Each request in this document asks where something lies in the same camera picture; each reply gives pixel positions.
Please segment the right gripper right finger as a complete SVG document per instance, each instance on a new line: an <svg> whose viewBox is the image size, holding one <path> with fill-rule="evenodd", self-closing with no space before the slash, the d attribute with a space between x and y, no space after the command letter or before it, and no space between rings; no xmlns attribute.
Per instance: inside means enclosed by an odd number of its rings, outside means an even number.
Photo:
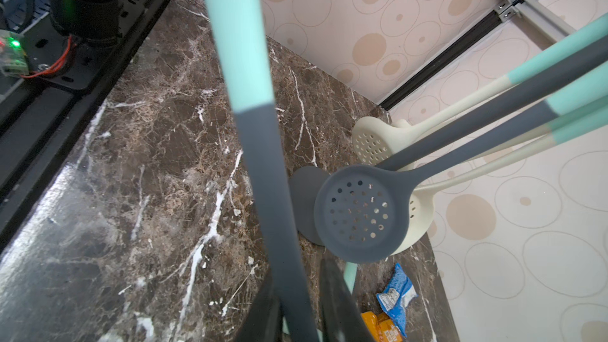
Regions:
<svg viewBox="0 0 608 342"><path fill-rule="evenodd" d="M334 259L322 259L319 300L323 341L374 341L343 274Z"/></svg>

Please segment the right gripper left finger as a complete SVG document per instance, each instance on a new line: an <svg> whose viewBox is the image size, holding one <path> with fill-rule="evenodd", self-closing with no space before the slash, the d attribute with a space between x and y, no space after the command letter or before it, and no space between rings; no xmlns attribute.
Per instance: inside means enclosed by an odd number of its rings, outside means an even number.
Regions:
<svg viewBox="0 0 608 342"><path fill-rule="evenodd" d="M272 279L272 271L267 270L261 288L256 294L250 310L237 331L234 341L275 342L283 335L283 312L280 298Z"/></svg>

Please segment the grey skimmer mint handle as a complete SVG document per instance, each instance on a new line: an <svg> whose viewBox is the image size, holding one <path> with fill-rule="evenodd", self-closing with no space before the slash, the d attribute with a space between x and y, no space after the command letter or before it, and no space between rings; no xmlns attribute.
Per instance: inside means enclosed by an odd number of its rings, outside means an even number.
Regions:
<svg viewBox="0 0 608 342"><path fill-rule="evenodd" d="M410 197L416 186L525 131L582 109L588 113L552 130L545 140L562 144L607 124L606 63L517 117L420 168L394 172L357 165L335 172L315 201L313 216L318 235L331 253L345 261L380 261L394 253L405 239Z"/></svg>

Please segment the grey utensil rack stand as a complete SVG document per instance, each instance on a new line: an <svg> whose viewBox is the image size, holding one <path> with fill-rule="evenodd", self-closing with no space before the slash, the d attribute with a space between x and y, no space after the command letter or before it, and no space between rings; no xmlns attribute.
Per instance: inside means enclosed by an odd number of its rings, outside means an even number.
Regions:
<svg viewBox="0 0 608 342"><path fill-rule="evenodd" d="M394 172L420 168L517 117L603 63L607 65L607 46L600 40L374 166ZM289 181L297 230L318 245L324 244L315 227L314 206L321 187L332 175L304 166Z"/></svg>

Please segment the cream skimmer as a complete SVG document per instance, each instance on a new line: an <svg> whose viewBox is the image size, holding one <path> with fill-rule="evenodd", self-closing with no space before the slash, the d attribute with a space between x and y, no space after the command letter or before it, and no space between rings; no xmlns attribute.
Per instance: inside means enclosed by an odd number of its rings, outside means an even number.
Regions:
<svg viewBox="0 0 608 342"><path fill-rule="evenodd" d="M489 174L495 170L502 169L505 166L509 166L513 163L522 161L525 158L529 158L530 156L541 153L544 150L552 148L549 146L549 136L533 139L532 141L521 144L523 146L519 149L511 151L494 161L486 163L483 166L473 169L458 177L444 180L438 184L422 185L417 187L413 191L409 201L408 231L402 244L394 251L394 253L401 253L413 246L428 231L435 215L434 197L436 193L439 193L446 188L450 188L463 182L471 181L477 177Z"/></svg>

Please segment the cream skimmer mint handle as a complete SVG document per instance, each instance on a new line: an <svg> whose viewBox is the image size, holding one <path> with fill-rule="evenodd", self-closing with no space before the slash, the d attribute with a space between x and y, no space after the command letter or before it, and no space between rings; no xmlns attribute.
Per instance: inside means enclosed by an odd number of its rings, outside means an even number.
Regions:
<svg viewBox="0 0 608 342"><path fill-rule="evenodd" d="M607 16L603 15L513 71L495 79L483 88L415 126L411 126L405 121L399 121L393 126L375 117L364 117L358 120L353 128L354 150L362 162L377 165L422 139L423 136L441 128L448 120L525 82L606 35Z"/></svg>
<svg viewBox="0 0 608 342"><path fill-rule="evenodd" d="M553 147L566 143L572 139L584 136L607 125L607 96L604 96L592 103L576 109L566 115L558 117L556 120L543 124L531 131L528 131L508 142L500 144L472 160L491 155L521 143L532 141L544 136L549 136L549 146Z"/></svg>

